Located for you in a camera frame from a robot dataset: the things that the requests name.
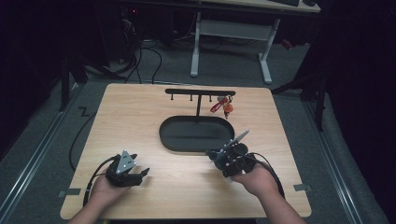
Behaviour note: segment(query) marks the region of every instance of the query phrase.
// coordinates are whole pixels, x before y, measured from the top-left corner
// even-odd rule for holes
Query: gray carpet
[[[273,84],[263,82],[260,65],[255,54],[230,52],[227,46],[216,50],[202,50],[200,74],[191,78],[191,46],[172,48],[153,46],[162,56],[162,65],[155,80],[172,83],[188,83],[196,85],[219,86],[249,86],[276,88],[292,81],[302,58],[309,46],[300,46],[286,50],[282,46],[274,45],[268,58],[268,64],[273,76]],[[139,74],[143,80],[151,80],[157,66],[159,56],[150,50],[142,50],[142,62]],[[105,77],[90,76],[88,83],[76,96],[70,109],[64,117],[59,131],[53,136],[49,150],[39,165],[26,191],[19,199],[19,203],[12,209],[8,223],[65,223],[60,218],[60,210],[64,198],[59,192],[66,190],[73,177],[73,170],[68,161],[68,154],[78,131],[88,117],[81,116],[81,107],[86,107],[86,114],[94,113],[100,104],[105,87],[108,83],[116,82]],[[136,72],[130,78],[130,83],[137,83]],[[309,223],[350,223],[347,213],[334,186],[329,169],[324,160],[321,144],[317,138],[316,128],[312,125],[310,116],[306,113],[304,104],[296,91],[275,95],[276,106],[290,141],[290,147],[301,178],[312,190],[307,192],[312,207],[312,215],[307,217]],[[368,190],[359,169],[348,153],[333,117],[330,102],[327,101],[324,113],[324,134],[332,148],[337,164],[346,179],[353,198],[364,223],[388,223],[382,210],[375,202]],[[29,159],[35,152],[44,133],[50,126],[60,106],[60,85],[56,86],[51,97],[32,116],[28,127],[21,135],[7,156],[1,161],[0,179],[2,180],[0,201],[3,202],[12,186],[17,181]],[[73,147],[73,163],[76,166],[79,155],[88,137],[92,122],[83,129]],[[258,223],[268,221],[258,219]]]

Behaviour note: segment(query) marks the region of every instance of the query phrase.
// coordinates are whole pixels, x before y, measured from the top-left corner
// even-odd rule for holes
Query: white desk leg
[[[192,77],[198,77],[198,65],[199,65],[199,35],[201,32],[201,12],[197,13],[197,22],[195,24],[195,44],[194,52],[192,53],[191,61],[191,72]]]
[[[277,27],[279,26],[280,19],[276,19],[274,22],[274,25],[271,29],[270,36],[267,41],[267,45],[265,47],[264,53],[259,54],[259,60],[260,60],[260,65],[262,66],[262,75],[264,76],[264,82],[267,84],[272,83],[270,71],[268,69],[268,64],[267,64],[267,57],[268,53],[270,52],[271,46],[274,42],[274,38],[276,35]]]

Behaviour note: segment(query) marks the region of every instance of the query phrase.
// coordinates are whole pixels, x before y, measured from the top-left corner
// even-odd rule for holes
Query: desk
[[[238,5],[243,7],[263,7],[269,9],[289,10],[289,11],[297,11],[297,12],[314,12],[314,13],[320,12],[320,8],[318,7],[318,5],[309,7],[302,1],[297,7],[291,7],[267,0],[244,0],[244,1],[200,0],[199,4],[201,3],[231,4],[231,5]],[[272,26],[253,25],[253,24],[227,22],[227,21],[201,20],[201,13],[198,12],[196,25],[195,25],[194,50],[192,53],[192,60],[191,60],[191,76],[192,77],[198,76],[200,35],[217,35],[224,37],[245,38],[245,39],[265,41],[266,44],[262,49],[262,53],[259,54],[259,62],[262,67],[262,75],[264,77],[265,83],[271,84],[272,79],[271,79],[270,71],[268,69],[267,57],[270,48],[273,44],[279,23],[280,23],[280,19],[275,19],[274,24]]]
[[[109,219],[247,218],[265,217],[257,198],[242,185],[230,183],[204,153],[175,153],[160,140],[159,128],[175,115],[195,115],[197,97],[171,96],[165,89],[235,91],[234,111],[228,121],[235,136],[249,129],[242,140],[250,152],[265,156],[276,170],[287,201],[302,216],[311,214],[288,139],[271,92],[264,88],[110,84],[92,125],[70,189],[85,189],[94,170],[125,149],[136,153],[131,173],[150,168],[143,183],[133,187],[104,214]],[[202,98],[201,115],[219,116],[209,109],[215,104]],[[68,195],[61,217],[70,219],[81,207],[83,190]]]

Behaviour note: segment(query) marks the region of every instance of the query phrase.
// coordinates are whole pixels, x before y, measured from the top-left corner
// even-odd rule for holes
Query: black oval tray
[[[207,116],[173,116],[160,127],[163,145],[177,152],[219,150],[234,138],[233,126],[225,119]]]

